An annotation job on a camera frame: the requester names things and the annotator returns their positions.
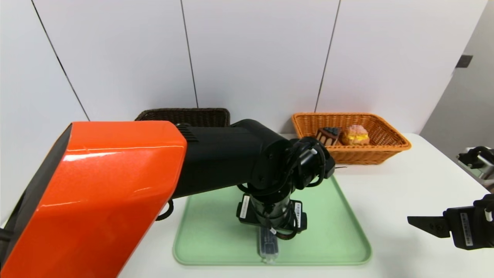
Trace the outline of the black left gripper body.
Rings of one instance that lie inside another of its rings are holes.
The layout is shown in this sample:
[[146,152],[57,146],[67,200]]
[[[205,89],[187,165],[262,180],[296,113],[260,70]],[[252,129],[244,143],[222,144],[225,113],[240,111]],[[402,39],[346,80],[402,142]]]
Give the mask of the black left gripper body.
[[243,224],[265,226],[284,232],[303,232],[307,229],[307,214],[303,203],[290,196],[269,203],[252,195],[244,194],[238,203],[236,217]]

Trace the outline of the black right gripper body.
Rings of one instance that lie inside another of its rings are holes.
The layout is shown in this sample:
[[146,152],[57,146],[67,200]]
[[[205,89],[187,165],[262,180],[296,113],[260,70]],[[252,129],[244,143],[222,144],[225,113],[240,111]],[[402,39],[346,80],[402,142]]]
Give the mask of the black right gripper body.
[[484,208],[448,208],[443,212],[455,246],[464,250],[494,247],[493,216]]

